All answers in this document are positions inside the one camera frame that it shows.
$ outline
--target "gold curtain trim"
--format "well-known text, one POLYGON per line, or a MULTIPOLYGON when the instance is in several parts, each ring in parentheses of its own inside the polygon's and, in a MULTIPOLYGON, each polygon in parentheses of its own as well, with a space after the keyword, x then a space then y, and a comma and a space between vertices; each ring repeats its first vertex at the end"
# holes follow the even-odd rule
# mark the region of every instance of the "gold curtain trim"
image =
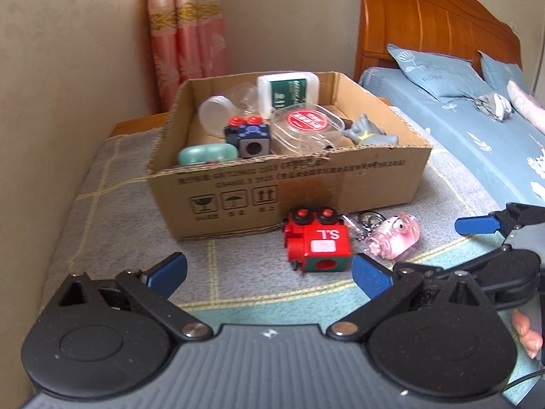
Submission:
POLYGON ((191 23, 195 20, 206 20, 221 15, 221 5, 213 1, 185 1, 168 12, 149 14, 152 31, 175 29, 180 23, 191 23))

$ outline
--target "crumpled gray cloth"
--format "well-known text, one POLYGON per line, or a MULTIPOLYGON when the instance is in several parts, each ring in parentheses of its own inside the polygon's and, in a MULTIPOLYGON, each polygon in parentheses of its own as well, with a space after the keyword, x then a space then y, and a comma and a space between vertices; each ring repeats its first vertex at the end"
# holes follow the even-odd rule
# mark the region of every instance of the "crumpled gray cloth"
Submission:
POLYGON ((509 118, 513 110, 509 100, 496 92, 473 99, 473 105, 487 117, 499 122, 509 118))

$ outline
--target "gray toy figurine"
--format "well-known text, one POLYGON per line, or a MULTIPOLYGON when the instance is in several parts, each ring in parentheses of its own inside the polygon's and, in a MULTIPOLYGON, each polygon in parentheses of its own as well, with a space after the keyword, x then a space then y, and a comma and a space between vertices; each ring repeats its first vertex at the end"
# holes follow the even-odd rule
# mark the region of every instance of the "gray toy figurine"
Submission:
POLYGON ((350 129, 345 129, 342 134, 358 145, 397 145, 397 135, 387 135, 384 130, 378 128, 367 119, 366 114, 360 114, 360 119, 352 124, 350 129))

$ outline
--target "pink curtain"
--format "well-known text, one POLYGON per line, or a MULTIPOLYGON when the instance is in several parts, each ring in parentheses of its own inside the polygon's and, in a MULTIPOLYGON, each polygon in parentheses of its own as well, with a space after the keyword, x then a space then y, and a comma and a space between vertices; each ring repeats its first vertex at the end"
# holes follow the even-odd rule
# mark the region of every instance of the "pink curtain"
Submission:
POLYGON ((219 0, 148 0, 152 50, 163 111, 190 78, 227 73, 219 0))

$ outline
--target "toy train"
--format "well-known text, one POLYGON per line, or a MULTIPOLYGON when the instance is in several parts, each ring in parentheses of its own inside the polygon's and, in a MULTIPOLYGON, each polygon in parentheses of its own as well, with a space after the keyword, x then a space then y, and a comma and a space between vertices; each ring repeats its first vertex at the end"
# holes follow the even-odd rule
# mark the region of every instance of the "toy train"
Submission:
POLYGON ((293 270, 342 272, 352 258, 348 229, 332 208, 292 210, 283 223, 284 247, 293 270))

